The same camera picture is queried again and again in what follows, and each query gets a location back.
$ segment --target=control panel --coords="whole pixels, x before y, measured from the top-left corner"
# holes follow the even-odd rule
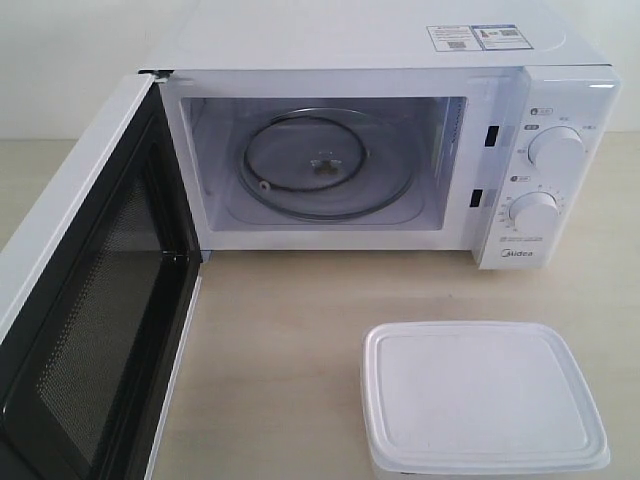
[[[547,264],[600,143],[620,81],[608,66],[527,67],[528,96],[480,268]]]

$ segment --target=timer knob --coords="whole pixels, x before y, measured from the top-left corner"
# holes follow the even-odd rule
[[[558,205],[548,193],[528,193],[511,204],[509,217],[518,231],[528,235],[552,234],[558,224]]]
[[[549,178],[575,176],[583,168],[586,150],[580,135],[569,127],[554,127],[529,146],[529,160]]]

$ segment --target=white wall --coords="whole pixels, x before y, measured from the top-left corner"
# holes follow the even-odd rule
[[[119,78],[137,70],[192,1],[5,2],[0,138],[77,138]],[[611,129],[640,130],[640,0],[549,1],[600,46],[625,81]]]

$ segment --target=midea logo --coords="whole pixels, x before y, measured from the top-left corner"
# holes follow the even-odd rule
[[[523,250],[511,250],[510,248],[505,248],[502,250],[502,257],[533,257],[533,252],[525,252]]]

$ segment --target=door hinge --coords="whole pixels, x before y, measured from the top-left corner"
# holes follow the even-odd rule
[[[138,73],[150,73],[155,77],[155,83],[167,83],[173,70],[139,70]]]

